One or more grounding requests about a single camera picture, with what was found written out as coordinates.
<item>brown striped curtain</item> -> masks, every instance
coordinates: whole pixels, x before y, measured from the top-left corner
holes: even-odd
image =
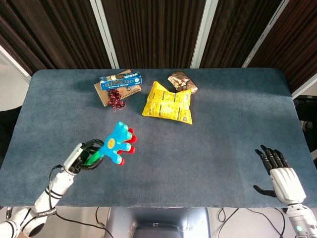
[[[200,68],[241,67],[281,0],[219,0]]]
[[[205,0],[103,0],[121,68],[189,68]]]
[[[0,44],[31,75],[111,68],[89,0],[0,0]]]
[[[249,67],[274,67],[294,92],[317,73],[317,1],[290,0]]]

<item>yellow chip bag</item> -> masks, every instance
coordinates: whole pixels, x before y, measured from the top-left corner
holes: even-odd
[[[178,93],[171,93],[155,81],[142,115],[193,124],[189,110],[190,95],[190,89]]]

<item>red grapes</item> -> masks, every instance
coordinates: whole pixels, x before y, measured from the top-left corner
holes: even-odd
[[[108,101],[109,106],[112,106],[114,109],[124,107],[124,103],[121,100],[121,94],[119,93],[117,89],[108,90],[108,97],[109,97],[109,101]]]

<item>table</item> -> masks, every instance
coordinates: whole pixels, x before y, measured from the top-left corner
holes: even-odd
[[[59,206],[279,207],[261,196],[272,188],[254,149],[260,144],[288,158],[317,205],[310,158],[283,74],[272,68],[184,69],[195,82],[193,125],[141,116],[156,80],[175,91],[175,69],[139,69],[142,91],[125,109],[103,107],[94,83],[123,69],[40,70],[31,80],[0,169],[0,205],[32,205],[48,185],[50,169],[79,142],[105,139],[120,120],[135,129],[136,153],[120,167],[105,158],[81,172]]]

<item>brown snack package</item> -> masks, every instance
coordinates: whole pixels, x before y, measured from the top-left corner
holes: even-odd
[[[177,91],[191,90],[191,94],[197,92],[198,88],[193,81],[182,71],[175,71],[168,77],[168,81],[173,84]]]

